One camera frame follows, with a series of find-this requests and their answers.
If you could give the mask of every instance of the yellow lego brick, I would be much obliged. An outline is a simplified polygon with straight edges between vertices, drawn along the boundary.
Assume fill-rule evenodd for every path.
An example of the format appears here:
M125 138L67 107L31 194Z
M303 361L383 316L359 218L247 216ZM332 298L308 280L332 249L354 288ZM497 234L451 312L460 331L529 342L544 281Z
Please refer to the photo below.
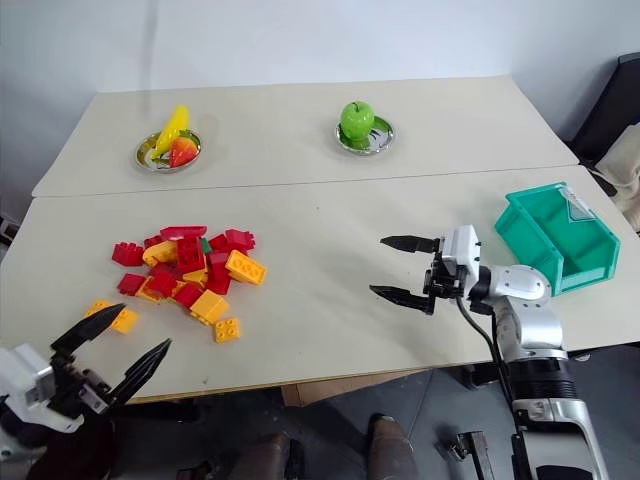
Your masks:
M126 308L120 312L120 314L116 317L113 323L110 325L116 332L119 333L129 333L133 326L138 321L138 314L136 312L132 312L131 310L127 310Z
M200 298L191 305L191 315L205 325L213 325L229 309L229 304L220 295L205 290Z
M96 300L95 302L93 302L93 305L89 307L89 310L87 310L87 313L85 313L84 317L82 318L87 318L89 315L93 315L94 313L99 312L103 308L110 307L111 305L113 305L113 303L107 302L106 300Z
M173 302L173 303L175 303L175 304L177 305L177 304L178 304L178 302L176 302L176 301L174 300L174 298L173 298L173 297L175 297L175 296L176 296L176 293L178 293L178 292L180 291L180 289L181 289L182 287L184 287L186 284L187 284L187 282L181 282L180 280L178 280L178 284L176 285L176 288L174 288L174 289L171 291L171 296L170 296L170 297L168 297L168 298L167 298L167 300L169 300L170 302Z
M227 318L216 322L214 326L217 343L225 343L240 338L240 325L237 318Z
M154 295L153 293L147 290L147 283L149 283L149 281L152 278L153 277L147 277L147 279L144 281L144 283L140 286L140 288L136 292L136 297L144 298L145 300L149 300L154 303L160 303L164 300L164 298L162 298L159 295Z
M201 270L196 270L194 272L185 273L182 276L182 280L184 280L185 282L195 283L202 288L204 288L204 286L207 284L208 278L209 275L207 274L207 267L204 267Z
M243 255L238 250L232 250L225 265L229 275L235 280L262 285L267 274L267 268L255 260Z
M150 267L155 267L158 262L175 262L178 258L176 242L167 240L165 242L152 245L142 254L142 260Z
M84 314L83 318L87 318L89 315L93 315L94 313L102 310L103 308L110 307L111 305L113 305L113 303L107 302L106 300L96 300L93 302L93 305L89 307L89 310L87 310L87 313ZM111 323L111 328L120 333L129 333L137 321L138 314L133 310L125 308Z

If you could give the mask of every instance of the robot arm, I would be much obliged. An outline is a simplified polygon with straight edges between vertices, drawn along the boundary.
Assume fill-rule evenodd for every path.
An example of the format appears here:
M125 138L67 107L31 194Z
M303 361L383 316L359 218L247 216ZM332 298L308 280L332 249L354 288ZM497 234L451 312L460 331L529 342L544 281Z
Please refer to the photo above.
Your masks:
M113 305L78 322L51 344L50 361L29 344L0 348L0 462L38 456L54 431L75 432L84 415L123 405L153 376L169 339L134 363L113 389L91 370L73 366L73 352L107 329L123 309L124 304Z
M514 414L513 468L517 480L562 478L608 480L586 404L578 399L568 371L562 326L549 305L550 287L537 270L525 265L480 265L480 246L471 225L444 237L387 237L382 243L403 251L433 253L423 293L371 286L383 298L428 315L436 298L461 299L472 311L495 315L495 343L483 333L498 363Z

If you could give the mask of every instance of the white table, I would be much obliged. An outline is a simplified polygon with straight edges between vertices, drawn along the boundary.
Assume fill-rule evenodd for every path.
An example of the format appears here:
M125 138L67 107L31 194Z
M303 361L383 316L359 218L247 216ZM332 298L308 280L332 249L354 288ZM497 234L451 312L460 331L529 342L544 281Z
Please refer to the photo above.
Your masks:
M391 122L390 150L361 158L334 131L342 107L369 102ZM196 164L150 175L132 163L176 105L191 110ZM510 77L203 88L98 94L36 197L317 183L575 165Z
M94 299L124 300L140 314L127 336L107 331L80 349L79 364L115 384L146 349L174 342L140 397L178 397L439 367L489 359L482 339L453 305L427 317L375 296L368 285L419 291L430 256L378 243L391 234L438 236L472 223L483 264L514 258L493 229L504 194L567 181L622 242L609 282L553 300L568 349L640 340L640 241L589 174L578 166L311 185L37 198L0 270L0 338L43 353ZM261 287L234 284L230 314L244 335L218 345L210 329L172 304L122 297L125 269L113 244L140 242L173 224L255 232L254 258L269 268ZM479 321L488 327L488 318Z

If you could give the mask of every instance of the teal plastic bin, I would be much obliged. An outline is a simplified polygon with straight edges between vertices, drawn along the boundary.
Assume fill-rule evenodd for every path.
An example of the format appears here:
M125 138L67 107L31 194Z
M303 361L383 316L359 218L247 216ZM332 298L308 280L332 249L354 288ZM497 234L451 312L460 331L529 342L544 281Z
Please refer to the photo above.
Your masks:
M547 277L554 296L613 277L620 240L565 182L506 198L495 228L519 262Z

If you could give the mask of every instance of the plate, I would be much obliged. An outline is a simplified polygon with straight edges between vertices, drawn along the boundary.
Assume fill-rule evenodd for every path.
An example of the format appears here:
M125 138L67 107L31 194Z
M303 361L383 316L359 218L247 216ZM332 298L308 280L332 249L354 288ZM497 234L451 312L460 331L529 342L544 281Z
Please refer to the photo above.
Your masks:
M340 124L336 125L336 138L345 150L356 155L374 155L386 150L393 143L393 127L384 118L375 117L373 128L364 140L354 141L342 132Z
M140 143L140 145L138 146L138 149L136 150L134 163L138 167L142 168L143 170L147 172L152 172L152 173L177 173L193 165L194 163L196 163L196 160L200 156L201 142L200 142L200 137L195 132L191 130L187 130L187 131L198 140L196 142L198 144L198 154L195 157L193 157L193 159L188 163L185 163L184 165L180 165L179 167L173 167L173 168L170 167L169 152L163 153L159 158L160 161L151 160L151 151L156 147L156 141L160 136L160 132L156 132L153 135L149 135Z

